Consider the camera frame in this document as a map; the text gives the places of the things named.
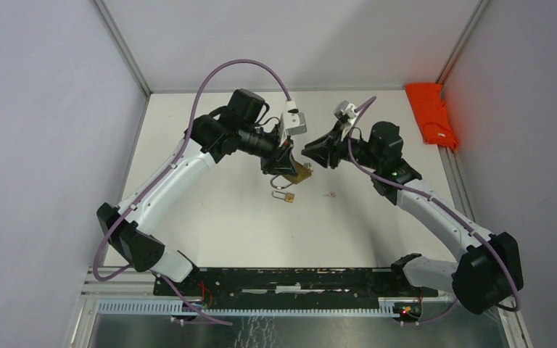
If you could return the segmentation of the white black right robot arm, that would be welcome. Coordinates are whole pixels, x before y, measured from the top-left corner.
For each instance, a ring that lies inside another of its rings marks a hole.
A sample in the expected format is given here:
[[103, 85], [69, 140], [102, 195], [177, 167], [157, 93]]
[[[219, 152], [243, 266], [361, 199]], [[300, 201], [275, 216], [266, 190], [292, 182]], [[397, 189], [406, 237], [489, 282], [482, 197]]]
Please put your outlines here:
[[336, 122], [324, 136], [301, 151], [324, 168], [349, 161], [371, 178], [375, 191], [409, 213], [439, 239], [452, 262], [410, 254], [392, 264], [390, 287], [408, 296], [418, 287], [451, 293], [469, 311], [482, 314], [492, 307], [509, 312], [521, 308], [524, 287], [517, 240], [495, 234], [444, 203], [422, 175], [403, 159], [403, 138], [394, 123], [373, 125], [368, 139], [346, 134]]

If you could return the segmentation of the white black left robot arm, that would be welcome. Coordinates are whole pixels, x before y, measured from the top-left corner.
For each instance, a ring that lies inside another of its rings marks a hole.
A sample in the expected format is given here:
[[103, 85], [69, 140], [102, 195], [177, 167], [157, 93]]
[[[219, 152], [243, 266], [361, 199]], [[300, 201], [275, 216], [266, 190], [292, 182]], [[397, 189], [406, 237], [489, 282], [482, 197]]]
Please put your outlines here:
[[168, 277], [181, 295], [199, 285], [194, 263], [153, 235], [156, 225], [187, 188], [224, 157], [241, 151], [260, 159], [265, 175], [297, 175], [292, 136], [306, 132], [304, 114], [286, 101], [278, 123], [263, 130], [258, 118], [270, 109], [261, 96], [240, 88], [227, 105], [196, 117], [162, 165], [130, 196], [96, 211], [104, 238], [128, 266]]

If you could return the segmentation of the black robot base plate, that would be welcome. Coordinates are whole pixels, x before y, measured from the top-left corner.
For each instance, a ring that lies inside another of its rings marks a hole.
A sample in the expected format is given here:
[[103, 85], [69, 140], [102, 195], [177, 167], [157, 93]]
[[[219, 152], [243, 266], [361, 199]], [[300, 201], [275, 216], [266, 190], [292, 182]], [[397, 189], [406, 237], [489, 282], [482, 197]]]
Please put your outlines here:
[[212, 310], [375, 309], [382, 297], [436, 297], [390, 268], [196, 268], [170, 287], [157, 280], [153, 294], [180, 292]]

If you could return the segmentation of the large brass padlock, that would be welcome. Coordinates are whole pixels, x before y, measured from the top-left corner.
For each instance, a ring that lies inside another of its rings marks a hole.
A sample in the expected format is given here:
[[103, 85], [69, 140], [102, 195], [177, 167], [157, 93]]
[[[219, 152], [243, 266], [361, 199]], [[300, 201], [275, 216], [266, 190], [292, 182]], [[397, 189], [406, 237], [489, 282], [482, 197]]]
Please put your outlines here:
[[[308, 178], [310, 178], [313, 174], [312, 165], [309, 162], [305, 162], [304, 164], [296, 162], [296, 174], [295, 175], [275, 175], [273, 176], [269, 184], [273, 189], [282, 190], [287, 189], [290, 186], [297, 185]], [[277, 184], [275, 181], [278, 178], [284, 178], [286, 180], [285, 184]]]

